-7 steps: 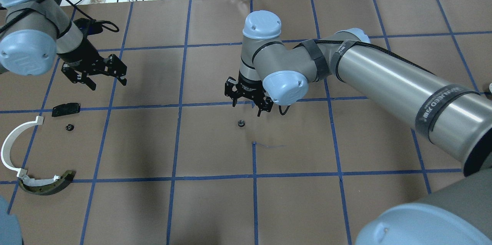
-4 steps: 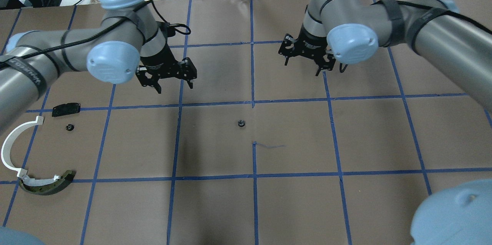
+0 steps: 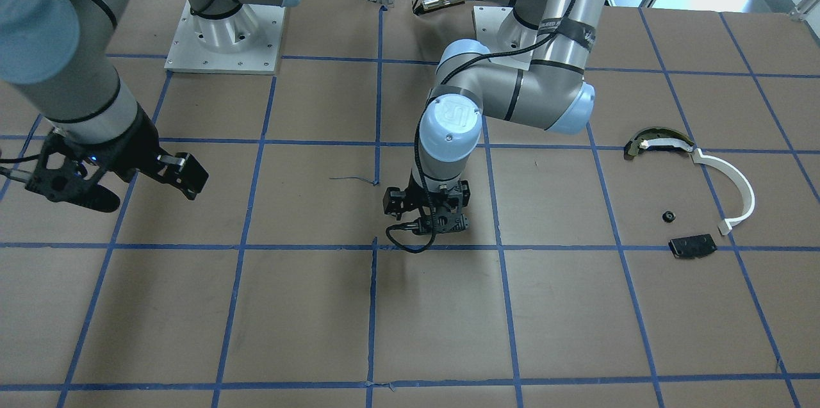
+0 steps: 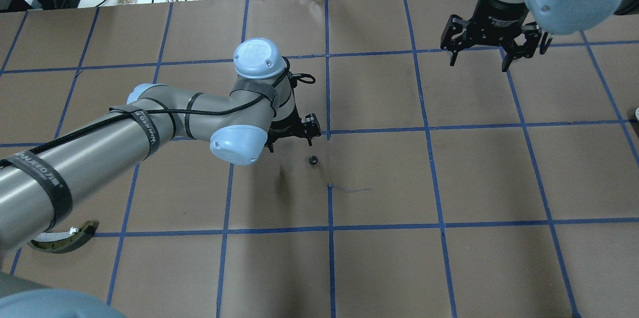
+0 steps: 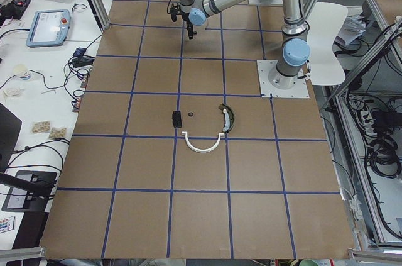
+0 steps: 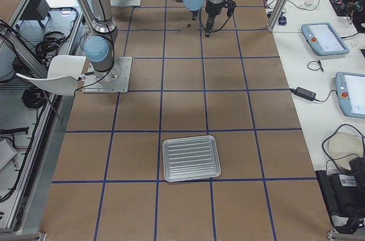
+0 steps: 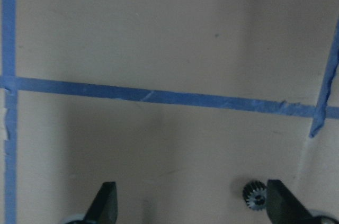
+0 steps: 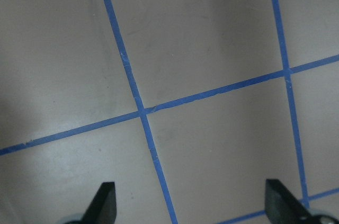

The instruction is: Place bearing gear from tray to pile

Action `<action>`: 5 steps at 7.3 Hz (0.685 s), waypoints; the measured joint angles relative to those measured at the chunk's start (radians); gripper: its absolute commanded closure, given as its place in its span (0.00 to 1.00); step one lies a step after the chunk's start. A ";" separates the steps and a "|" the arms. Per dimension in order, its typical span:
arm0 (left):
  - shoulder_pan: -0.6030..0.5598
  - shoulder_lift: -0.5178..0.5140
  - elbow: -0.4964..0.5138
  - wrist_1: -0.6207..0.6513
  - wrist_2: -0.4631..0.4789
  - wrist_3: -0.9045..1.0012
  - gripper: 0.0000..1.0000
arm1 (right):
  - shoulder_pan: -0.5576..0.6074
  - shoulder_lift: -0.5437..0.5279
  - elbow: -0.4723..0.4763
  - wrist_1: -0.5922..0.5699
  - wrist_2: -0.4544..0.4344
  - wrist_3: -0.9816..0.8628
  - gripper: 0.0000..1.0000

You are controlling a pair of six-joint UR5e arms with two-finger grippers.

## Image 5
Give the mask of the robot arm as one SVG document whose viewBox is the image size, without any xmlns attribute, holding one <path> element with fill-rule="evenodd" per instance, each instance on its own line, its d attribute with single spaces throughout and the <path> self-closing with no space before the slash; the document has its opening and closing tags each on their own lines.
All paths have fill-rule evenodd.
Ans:
<svg viewBox="0 0 402 266">
<path fill-rule="evenodd" d="M 202 26 L 207 18 L 246 0 L 179 0 L 168 7 L 172 21 L 181 17 L 188 37 L 193 38 L 194 26 Z M 282 0 L 283 25 L 281 57 L 269 73 L 270 83 L 278 89 L 291 89 L 299 71 L 307 63 L 310 47 L 307 43 L 308 23 L 303 10 L 303 0 Z"/>
</svg>

